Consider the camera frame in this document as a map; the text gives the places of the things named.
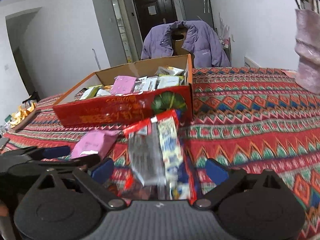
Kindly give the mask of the red silver snack bag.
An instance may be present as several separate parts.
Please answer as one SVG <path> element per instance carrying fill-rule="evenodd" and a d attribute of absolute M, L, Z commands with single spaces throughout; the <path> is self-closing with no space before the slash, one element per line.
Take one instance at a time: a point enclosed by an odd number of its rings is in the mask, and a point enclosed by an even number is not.
<path fill-rule="evenodd" d="M 178 136 L 180 110 L 168 110 L 124 129 L 130 172 L 121 197 L 188 200 L 201 194 L 195 168 Z"/>

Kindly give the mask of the dark entrance door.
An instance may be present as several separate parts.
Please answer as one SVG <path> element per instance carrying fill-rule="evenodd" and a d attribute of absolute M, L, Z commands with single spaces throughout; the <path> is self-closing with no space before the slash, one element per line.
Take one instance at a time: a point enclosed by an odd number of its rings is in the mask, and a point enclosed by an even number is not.
<path fill-rule="evenodd" d="M 154 26 L 177 21 L 174 0 L 133 0 L 142 40 Z"/>

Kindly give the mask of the purple puffer jacket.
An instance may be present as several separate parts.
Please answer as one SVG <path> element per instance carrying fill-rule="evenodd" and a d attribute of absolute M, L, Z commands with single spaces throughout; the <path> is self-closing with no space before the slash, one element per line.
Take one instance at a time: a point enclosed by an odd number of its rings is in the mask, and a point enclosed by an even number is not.
<path fill-rule="evenodd" d="M 217 33 L 210 25 L 201 20 L 176 21 L 151 28 L 143 43 L 141 59 L 173 56 L 174 48 L 171 35 L 178 28 L 187 29 L 182 49 L 194 55 L 193 66 L 195 68 L 231 66 Z"/>

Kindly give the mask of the pink textured vase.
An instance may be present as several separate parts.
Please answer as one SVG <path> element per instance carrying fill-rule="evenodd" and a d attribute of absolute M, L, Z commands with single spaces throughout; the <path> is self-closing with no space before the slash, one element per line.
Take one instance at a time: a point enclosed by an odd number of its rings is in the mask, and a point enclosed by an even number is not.
<path fill-rule="evenodd" d="M 296 46 L 299 64 L 295 81 L 304 89 L 319 94 L 319 14 L 296 10 Z"/>

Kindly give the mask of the grey cabinet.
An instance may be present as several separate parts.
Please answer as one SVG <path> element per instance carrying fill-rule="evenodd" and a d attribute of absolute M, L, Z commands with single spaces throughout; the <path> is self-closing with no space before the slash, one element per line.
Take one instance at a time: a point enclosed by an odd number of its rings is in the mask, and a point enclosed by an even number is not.
<path fill-rule="evenodd" d="M 183 19 L 202 20 L 214 28 L 210 0 L 180 0 Z"/>

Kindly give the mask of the red cardboard box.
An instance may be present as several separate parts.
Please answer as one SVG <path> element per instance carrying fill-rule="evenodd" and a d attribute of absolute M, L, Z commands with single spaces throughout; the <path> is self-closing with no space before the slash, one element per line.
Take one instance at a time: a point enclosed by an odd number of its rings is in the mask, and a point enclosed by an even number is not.
<path fill-rule="evenodd" d="M 112 85 L 118 76 L 152 77 L 159 67 L 175 67 L 184 71 L 182 86 L 149 92 L 117 94 L 77 100 L 82 88 Z M 193 119 L 191 55 L 148 59 L 99 70 L 85 77 L 65 92 L 53 110 L 64 127 L 93 127 L 107 124 L 129 125 L 169 109 L 180 112 L 182 121 Z"/>

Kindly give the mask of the pink snack packet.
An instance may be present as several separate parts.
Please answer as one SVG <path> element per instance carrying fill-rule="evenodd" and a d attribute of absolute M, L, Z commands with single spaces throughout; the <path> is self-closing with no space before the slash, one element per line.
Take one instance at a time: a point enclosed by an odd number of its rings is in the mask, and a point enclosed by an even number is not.
<path fill-rule="evenodd" d="M 117 76 L 111 88 L 111 94 L 129 94 L 135 87 L 137 78 L 132 76 Z"/>
<path fill-rule="evenodd" d="M 119 130 L 105 131 L 95 129 L 86 133 L 74 146 L 71 158 L 98 155 L 103 160 L 120 135 Z"/>

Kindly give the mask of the plate of yellow snacks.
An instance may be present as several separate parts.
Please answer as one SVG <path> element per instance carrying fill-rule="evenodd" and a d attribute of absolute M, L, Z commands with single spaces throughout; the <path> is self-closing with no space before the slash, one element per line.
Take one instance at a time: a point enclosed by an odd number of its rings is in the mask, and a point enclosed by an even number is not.
<path fill-rule="evenodd" d="M 19 106 L 18 111 L 12 113 L 11 115 L 11 120 L 9 121 L 9 128 L 15 132 L 25 128 L 25 126 L 27 126 L 27 124 L 29 124 L 29 122 L 31 122 L 31 120 L 35 118 L 35 115 L 37 113 L 36 106 L 37 103 L 33 101 L 30 103 L 29 107 Z"/>

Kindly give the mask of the green white snack packet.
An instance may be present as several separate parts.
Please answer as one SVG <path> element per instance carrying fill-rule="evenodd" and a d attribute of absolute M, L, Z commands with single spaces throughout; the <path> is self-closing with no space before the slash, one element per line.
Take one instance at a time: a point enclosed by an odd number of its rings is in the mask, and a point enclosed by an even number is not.
<path fill-rule="evenodd" d="M 158 89 L 175 87 L 180 85 L 180 78 L 178 76 L 160 76 Z"/>

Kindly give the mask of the brown wooden chair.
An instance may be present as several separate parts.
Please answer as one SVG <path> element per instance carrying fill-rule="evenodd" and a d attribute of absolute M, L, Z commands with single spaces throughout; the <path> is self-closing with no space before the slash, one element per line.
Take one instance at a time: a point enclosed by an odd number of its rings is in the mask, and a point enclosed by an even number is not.
<path fill-rule="evenodd" d="M 188 29 L 185 27 L 180 27 L 175 29 L 171 33 L 171 44 L 173 49 L 173 55 L 174 56 L 180 56 L 180 55 L 188 55 L 189 51 L 186 49 L 183 49 L 182 46 L 185 42 L 186 35 L 187 35 Z"/>

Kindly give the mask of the colourful patterned tablecloth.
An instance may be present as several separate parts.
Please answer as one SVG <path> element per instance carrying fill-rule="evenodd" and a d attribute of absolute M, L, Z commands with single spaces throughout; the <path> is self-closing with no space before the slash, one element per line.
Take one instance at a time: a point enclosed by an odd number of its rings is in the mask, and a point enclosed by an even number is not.
<path fill-rule="evenodd" d="M 194 121 L 182 130 L 203 191 L 208 158 L 271 168 L 304 207 L 300 239 L 319 239 L 319 96 L 279 69 L 194 69 Z"/>

